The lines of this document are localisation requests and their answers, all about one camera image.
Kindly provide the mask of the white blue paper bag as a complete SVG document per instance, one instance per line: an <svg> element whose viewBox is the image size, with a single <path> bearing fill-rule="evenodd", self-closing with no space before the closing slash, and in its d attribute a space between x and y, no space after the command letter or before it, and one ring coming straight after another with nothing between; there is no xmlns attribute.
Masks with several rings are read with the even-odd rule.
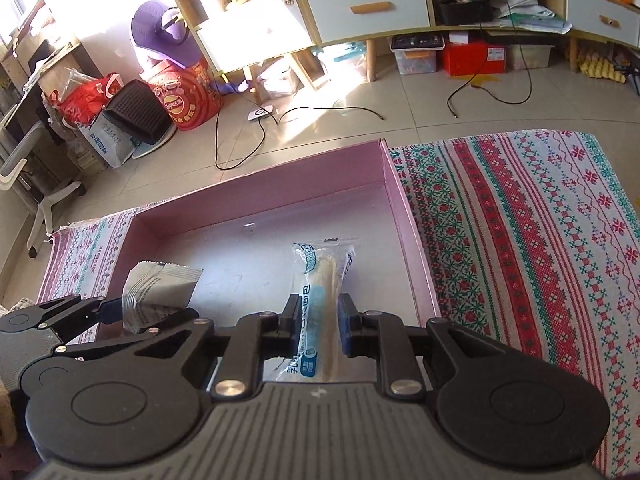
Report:
<svg viewBox="0 0 640 480"><path fill-rule="evenodd" d="M90 126L79 126L78 130L113 169L121 167L134 156L139 142L126 131L100 113Z"/></svg>

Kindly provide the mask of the purple hat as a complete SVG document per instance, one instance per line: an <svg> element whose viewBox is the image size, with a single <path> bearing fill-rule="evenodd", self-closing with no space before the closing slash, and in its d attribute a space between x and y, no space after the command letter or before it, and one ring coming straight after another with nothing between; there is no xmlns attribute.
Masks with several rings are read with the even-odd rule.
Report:
<svg viewBox="0 0 640 480"><path fill-rule="evenodd" d="M130 37L142 67L170 61L181 68L196 64L202 52L176 6L147 1L131 19Z"/></svg>

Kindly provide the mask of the patterned woven floor mat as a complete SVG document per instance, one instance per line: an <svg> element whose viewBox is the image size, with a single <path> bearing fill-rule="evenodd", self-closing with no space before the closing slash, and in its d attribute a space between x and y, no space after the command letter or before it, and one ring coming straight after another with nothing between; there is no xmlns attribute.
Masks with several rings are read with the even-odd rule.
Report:
<svg viewBox="0 0 640 480"><path fill-rule="evenodd" d="M388 148L440 311L402 320L425 330L423 399L383 396L375 360L349 359L340 339L329 382L277 382L275 358L254 396L216 401L210 337L240 318L200 315L36 393L37 477L637 478L639 220L596 138L534 129ZM56 234L41 297L106 296L151 207L108 220L115 248L97 255Z"/></svg>

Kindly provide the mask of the white office chair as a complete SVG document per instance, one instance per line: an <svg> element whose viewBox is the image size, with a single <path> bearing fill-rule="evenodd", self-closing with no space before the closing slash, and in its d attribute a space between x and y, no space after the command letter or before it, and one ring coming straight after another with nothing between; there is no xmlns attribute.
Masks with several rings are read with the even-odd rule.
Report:
<svg viewBox="0 0 640 480"><path fill-rule="evenodd" d="M35 215L26 242L27 255L32 259L38 256L41 239L55 230L53 207L72 195L83 196L87 192L81 177L58 177L51 168L54 160L38 152L44 148L44 140L52 141L52 134L66 148L70 148L70 141L76 140L77 134L51 116L46 122L38 119L23 131L20 119L34 117L35 112L13 105L1 119L1 189L14 191Z"/></svg>

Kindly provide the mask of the black ribbed heater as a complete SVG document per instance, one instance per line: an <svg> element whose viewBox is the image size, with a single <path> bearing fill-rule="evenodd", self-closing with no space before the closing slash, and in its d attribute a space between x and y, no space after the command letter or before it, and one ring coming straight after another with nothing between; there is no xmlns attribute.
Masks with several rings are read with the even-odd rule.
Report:
<svg viewBox="0 0 640 480"><path fill-rule="evenodd" d="M157 144L174 124L153 90L139 79L127 82L106 104L103 115L145 144Z"/></svg>

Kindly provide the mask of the wooden shelf unit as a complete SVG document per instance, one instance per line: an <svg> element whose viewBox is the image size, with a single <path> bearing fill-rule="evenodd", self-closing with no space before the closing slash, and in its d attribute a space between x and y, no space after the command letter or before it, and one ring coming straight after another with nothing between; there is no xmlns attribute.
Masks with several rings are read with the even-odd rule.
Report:
<svg viewBox="0 0 640 480"><path fill-rule="evenodd" d="M175 0L214 75L238 70L253 84L259 67L284 58L304 87L317 88L317 44L306 0Z"/></svg>

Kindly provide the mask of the red box under cabinet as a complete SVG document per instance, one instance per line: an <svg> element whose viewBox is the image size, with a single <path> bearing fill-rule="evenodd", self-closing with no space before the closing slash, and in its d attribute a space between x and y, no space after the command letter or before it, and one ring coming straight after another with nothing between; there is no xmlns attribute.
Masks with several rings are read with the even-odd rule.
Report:
<svg viewBox="0 0 640 480"><path fill-rule="evenodd" d="M451 77L503 74L506 48L474 40L468 44L447 42L442 50L442 66Z"/></svg>

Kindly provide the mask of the white blue bread packet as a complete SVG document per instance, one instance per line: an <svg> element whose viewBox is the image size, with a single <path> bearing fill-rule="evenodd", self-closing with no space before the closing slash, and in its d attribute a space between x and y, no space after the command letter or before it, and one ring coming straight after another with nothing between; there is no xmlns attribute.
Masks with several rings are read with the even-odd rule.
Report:
<svg viewBox="0 0 640 480"><path fill-rule="evenodd" d="M294 354L274 370L277 382L329 382L337 374L337 300L355 258L352 240L327 238L292 245L292 292L302 300Z"/></svg>

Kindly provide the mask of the red plastic bag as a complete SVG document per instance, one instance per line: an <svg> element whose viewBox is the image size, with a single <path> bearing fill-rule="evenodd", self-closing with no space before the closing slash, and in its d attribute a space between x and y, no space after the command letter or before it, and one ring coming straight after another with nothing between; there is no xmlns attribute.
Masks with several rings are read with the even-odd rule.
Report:
<svg viewBox="0 0 640 480"><path fill-rule="evenodd" d="M48 102L71 127L90 126L124 86L118 73L94 78L72 68L62 91L53 90Z"/></svg>

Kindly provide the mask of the pink cardboard box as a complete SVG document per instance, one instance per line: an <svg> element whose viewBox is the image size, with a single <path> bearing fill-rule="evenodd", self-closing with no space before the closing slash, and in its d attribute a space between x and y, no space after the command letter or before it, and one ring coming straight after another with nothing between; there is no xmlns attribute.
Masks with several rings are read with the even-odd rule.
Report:
<svg viewBox="0 0 640 480"><path fill-rule="evenodd" d="M236 177L134 215L106 292L122 293L140 261L201 270L191 308L221 326L280 310L296 243L355 247L343 292L361 311L422 325L439 315L435 286L390 149L337 148Z"/></svg>

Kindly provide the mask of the white grey snack packet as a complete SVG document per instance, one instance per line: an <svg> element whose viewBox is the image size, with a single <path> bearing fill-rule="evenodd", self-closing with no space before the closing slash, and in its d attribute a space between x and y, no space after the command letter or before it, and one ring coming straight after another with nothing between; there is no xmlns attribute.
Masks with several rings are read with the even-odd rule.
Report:
<svg viewBox="0 0 640 480"><path fill-rule="evenodd" d="M202 269L177 263L141 261L127 276L122 289L122 326L140 333L168 315L184 310Z"/></svg>

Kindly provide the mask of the clear plastic storage bin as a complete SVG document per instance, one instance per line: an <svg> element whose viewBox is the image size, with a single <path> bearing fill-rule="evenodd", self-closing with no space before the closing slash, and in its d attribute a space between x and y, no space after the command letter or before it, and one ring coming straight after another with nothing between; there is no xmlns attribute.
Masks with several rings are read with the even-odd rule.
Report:
<svg viewBox="0 0 640 480"><path fill-rule="evenodd" d="M438 54L444 47L445 40L439 32L396 35L390 40L401 76L436 73Z"/></svg>

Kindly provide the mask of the red printed bag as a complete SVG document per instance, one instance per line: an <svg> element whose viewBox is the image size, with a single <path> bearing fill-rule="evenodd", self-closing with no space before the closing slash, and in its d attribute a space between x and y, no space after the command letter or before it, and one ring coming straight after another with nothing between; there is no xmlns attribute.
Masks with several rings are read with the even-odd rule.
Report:
<svg viewBox="0 0 640 480"><path fill-rule="evenodd" d="M205 58L187 68L163 60L142 70L140 77L181 131L190 131L205 124L224 105L220 93L213 88Z"/></svg>

